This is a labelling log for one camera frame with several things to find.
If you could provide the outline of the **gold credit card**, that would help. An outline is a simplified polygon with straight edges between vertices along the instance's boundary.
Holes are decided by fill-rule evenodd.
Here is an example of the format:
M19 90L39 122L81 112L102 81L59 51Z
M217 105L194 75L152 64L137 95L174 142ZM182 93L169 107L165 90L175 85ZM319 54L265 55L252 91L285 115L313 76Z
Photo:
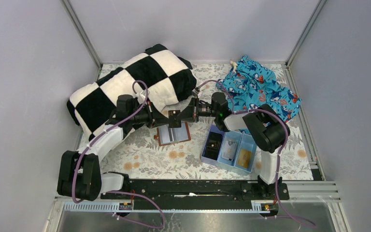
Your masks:
M248 168L251 160L252 152L247 149L240 149L238 159L237 159L237 166Z

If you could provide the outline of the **grey credit card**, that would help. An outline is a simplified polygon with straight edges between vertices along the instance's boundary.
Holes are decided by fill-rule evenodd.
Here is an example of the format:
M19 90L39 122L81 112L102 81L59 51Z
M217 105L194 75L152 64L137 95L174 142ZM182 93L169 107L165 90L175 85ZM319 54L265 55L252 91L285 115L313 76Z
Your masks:
M238 141L236 139L226 138L222 145L221 157L233 161L235 158Z

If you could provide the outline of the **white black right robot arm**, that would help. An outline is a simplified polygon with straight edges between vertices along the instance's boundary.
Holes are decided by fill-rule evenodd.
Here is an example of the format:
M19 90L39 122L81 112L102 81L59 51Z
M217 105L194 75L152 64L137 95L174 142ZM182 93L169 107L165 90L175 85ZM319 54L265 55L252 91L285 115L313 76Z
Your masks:
M279 179L279 155L290 135L285 122L273 109L263 104L258 108L233 112L224 93L215 92L211 103L192 98L182 110L170 110L169 127L182 122L198 122L212 117L201 161L241 175L252 172L256 150L261 150L259 179L266 185Z

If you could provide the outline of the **brown leather card holder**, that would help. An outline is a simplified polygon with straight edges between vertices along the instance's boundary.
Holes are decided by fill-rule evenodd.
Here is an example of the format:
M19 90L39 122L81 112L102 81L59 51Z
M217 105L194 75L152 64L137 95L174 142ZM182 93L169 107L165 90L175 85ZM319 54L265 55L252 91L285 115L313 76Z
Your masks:
M159 146L172 145L191 140L187 122L183 122L179 128L169 128L168 125L157 128L155 139Z

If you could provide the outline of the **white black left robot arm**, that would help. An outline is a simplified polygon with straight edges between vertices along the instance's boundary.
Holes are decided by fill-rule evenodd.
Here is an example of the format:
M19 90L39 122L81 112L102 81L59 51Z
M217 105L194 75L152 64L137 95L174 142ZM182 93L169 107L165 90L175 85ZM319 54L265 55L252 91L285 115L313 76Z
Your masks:
M66 151L61 157L57 183L57 193L72 197L76 203L82 200L93 201L99 195L121 190L124 185L123 174L102 173L100 162L116 146L143 125L158 127L172 122L172 116L159 112L150 100L131 95L121 95L100 134L85 147L77 151Z

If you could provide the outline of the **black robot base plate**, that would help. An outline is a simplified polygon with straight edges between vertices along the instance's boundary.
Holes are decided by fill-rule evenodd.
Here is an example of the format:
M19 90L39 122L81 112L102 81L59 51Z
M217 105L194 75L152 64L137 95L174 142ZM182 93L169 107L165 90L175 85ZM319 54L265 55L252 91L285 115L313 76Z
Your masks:
M146 196L155 203L185 202L189 199L199 203L213 201L215 203L230 201L266 201L274 202L276 194L280 200L289 200L287 185L280 182L278 187L266 186L257 181L247 180L153 180L131 179L124 181L123 192L134 193L135 196L127 196L121 193L101 194L101 199L108 200L145 200Z

